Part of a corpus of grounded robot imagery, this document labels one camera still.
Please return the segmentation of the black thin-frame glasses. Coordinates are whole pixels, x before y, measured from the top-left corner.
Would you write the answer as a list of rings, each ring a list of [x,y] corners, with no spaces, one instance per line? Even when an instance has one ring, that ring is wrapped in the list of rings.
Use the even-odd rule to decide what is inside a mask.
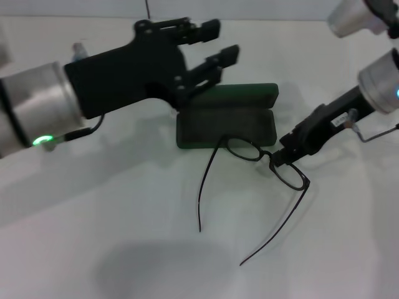
[[[310,180],[297,166],[293,165],[292,163],[289,163],[288,167],[291,168],[299,176],[301,185],[296,186],[290,183],[277,171],[277,168],[281,164],[277,162],[277,158],[275,158],[270,151],[262,149],[260,145],[247,138],[238,135],[223,135],[216,142],[212,150],[211,156],[206,165],[199,186],[198,197],[197,197],[197,221],[198,221],[199,231],[202,231],[201,198],[205,181],[211,169],[211,165],[216,157],[216,154],[218,153],[218,150],[221,148],[224,148],[227,152],[229,152],[233,156],[247,162],[257,163],[266,157],[268,159],[269,170],[280,180],[280,182],[286,185],[287,187],[291,188],[292,190],[300,192],[300,196],[296,201],[296,203],[294,204],[294,207],[290,210],[290,212],[282,221],[282,223],[279,225],[277,230],[260,247],[258,247],[255,251],[253,251],[250,255],[248,255],[244,260],[241,261],[239,265],[243,266],[246,262],[248,262],[250,259],[256,256],[259,252],[261,252],[261,250],[263,250],[267,245],[269,245],[277,237],[277,235],[284,228],[284,226],[288,223],[289,219],[292,217],[293,213],[296,211],[299,204],[302,202],[306,192],[308,191],[310,186]]]

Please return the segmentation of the green glasses case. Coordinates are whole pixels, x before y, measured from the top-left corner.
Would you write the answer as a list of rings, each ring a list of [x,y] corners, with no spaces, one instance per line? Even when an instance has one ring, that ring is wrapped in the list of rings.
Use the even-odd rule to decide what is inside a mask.
[[[277,133],[272,108],[278,96],[276,83],[217,85],[179,110],[176,144],[183,150],[214,148],[222,136],[238,135],[273,146]]]

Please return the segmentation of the silver connector plug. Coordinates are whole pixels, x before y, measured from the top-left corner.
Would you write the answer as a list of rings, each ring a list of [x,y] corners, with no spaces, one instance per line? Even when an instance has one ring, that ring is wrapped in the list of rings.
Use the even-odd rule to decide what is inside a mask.
[[[73,57],[72,61],[76,62],[78,60],[82,60],[88,57],[88,53],[84,47],[84,45],[81,42],[74,43],[72,46],[73,50]]]

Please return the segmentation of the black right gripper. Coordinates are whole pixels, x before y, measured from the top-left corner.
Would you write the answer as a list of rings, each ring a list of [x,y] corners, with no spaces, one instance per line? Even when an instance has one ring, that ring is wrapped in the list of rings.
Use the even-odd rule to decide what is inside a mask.
[[[304,156],[316,154],[333,136],[344,130],[344,124],[337,120],[355,109],[358,119],[374,112],[360,92],[358,86],[352,88],[336,100],[318,106],[307,118],[280,139],[283,149],[272,154],[276,167],[290,165]]]

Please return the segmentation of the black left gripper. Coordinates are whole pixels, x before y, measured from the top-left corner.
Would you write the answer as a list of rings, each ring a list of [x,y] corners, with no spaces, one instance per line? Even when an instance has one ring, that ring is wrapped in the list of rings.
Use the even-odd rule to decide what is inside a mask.
[[[176,44],[215,40],[220,28],[219,19],[199,26],[188,17],[157,25],[141,20],[127,45],[65,65],[83,116],[92,119],[147,98],[175,105],[179,97],[175,78],[188,73]]]

